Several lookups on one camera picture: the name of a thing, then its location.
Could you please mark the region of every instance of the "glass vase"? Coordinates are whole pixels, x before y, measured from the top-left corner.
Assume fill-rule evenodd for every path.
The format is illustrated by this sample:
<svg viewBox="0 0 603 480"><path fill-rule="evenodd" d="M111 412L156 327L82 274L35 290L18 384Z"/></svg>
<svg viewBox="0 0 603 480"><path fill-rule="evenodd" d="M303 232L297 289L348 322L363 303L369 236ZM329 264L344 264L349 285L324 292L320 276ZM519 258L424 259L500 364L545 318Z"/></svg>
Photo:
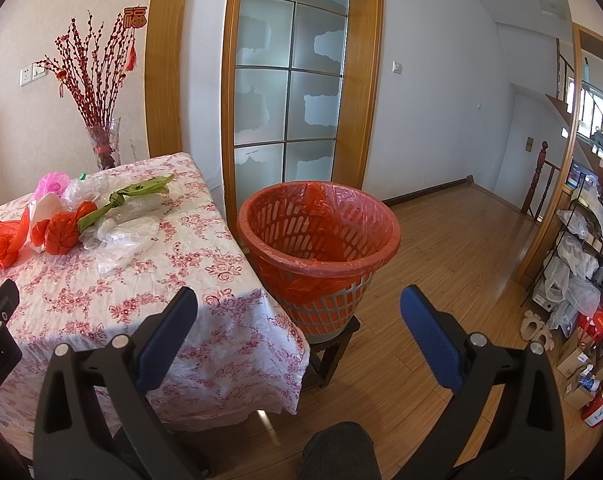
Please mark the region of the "glass vase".
<svg viewBox="0 0 603 480"><path fill-rule="evenodd" d="M119 122L120 119L113 119L105 124L86 127L100 170L109 170L120 165Z"/></svg>

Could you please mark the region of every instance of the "wooden newel post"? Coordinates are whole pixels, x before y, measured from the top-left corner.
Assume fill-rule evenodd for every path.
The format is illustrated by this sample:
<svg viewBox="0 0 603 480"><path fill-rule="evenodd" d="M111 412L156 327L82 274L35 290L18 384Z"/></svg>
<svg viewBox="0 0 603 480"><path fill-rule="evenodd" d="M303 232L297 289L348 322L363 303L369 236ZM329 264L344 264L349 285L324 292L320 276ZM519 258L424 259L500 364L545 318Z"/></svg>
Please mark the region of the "wooden newel post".
<svg viewBox="0 0 603 480"><path fill-rule="evenodd" d="M537 157L537 168L535 169L535 174L533 175L533 181L531 182L528 194L526 195L526 200L523 201L523 206L521 206L521 212L523 214L527 214L528 209L531 208L533 196L535 195L535 189L537 189L537 183L539 182L539 178L541 176L541 169L543 168L544 162L546 162L547 147L548 143L544 140L541 144L541 151L539 152L539 156Z"/></svg>

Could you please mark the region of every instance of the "red floral pattern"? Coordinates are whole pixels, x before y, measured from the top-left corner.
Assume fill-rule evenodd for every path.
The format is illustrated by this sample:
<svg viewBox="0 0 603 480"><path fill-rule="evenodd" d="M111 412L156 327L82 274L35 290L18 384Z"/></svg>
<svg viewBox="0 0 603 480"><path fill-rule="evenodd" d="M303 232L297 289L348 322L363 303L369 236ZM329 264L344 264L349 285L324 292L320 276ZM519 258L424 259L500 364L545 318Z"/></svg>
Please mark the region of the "red floral pattern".
<svg viewBox="0 0 603 480"><path fill-rule="evenodd" d="M33 430L57 344L79 351L134 333L184 285L197 293L197 322L162 387L149 394L160 418L203 430L237 423L254 410L295 412L308 345L256 279L192 159L178 153L108 173L138 182L172 172L176 179L157 213L157 241L128 266L100 276L89 251L51 256L24 248L15 266L0 270L0 285L10 278L19 287L21 303L8 326L23 354L0 388L1 423ZM0 206L0 220L19 218L28 199ZM108 393L98 390L98 398L114 425Z"/></svg>

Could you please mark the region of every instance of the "power outlet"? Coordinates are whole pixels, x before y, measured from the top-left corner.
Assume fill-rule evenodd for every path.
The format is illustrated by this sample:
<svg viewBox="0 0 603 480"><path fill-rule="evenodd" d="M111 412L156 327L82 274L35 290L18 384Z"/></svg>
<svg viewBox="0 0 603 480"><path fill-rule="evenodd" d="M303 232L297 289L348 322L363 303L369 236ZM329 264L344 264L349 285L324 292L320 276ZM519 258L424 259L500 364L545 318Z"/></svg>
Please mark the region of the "power outlet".
<svg viewBox="0 0 603 480"><path fill-rule="evenodd" d="M43 66L33 63L33 81L37 81L41 77L44 77L47 73L48 70L46 70Z"/></svg>
<svg viewBox="0 0 603 480"><path fill-rule="evenodd" d="M23 68L19 72L19 86L24 86L33 80L33 65Z"/></svg>

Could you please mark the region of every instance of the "table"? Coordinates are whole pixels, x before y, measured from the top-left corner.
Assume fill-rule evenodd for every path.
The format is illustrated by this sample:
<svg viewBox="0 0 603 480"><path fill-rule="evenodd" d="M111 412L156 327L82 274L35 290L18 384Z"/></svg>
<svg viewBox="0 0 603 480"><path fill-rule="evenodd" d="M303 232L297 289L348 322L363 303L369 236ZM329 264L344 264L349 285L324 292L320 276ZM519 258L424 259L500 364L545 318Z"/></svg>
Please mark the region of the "table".
<svg viewBox="0 0 603 480"><path fill-rule="evenodd" d="M133 333L184 285L196 292L199 313L162 387L149 394L160 419L193 431L238 423L255 410L296 413L309 346L248 265L192 158L178 153L108 170L113 190L170 173L176 179L153 213L159 233L129 265L100 276L92 251L51 256L23 248L15 266L0 270L0 285L10 278L19 288L8 328L23 353L0 388L0 423L33 430L56 345L90 349ZM19 219L29 198L0 206L0 220ZM108 394L98 397L117 427Z"/></svg>

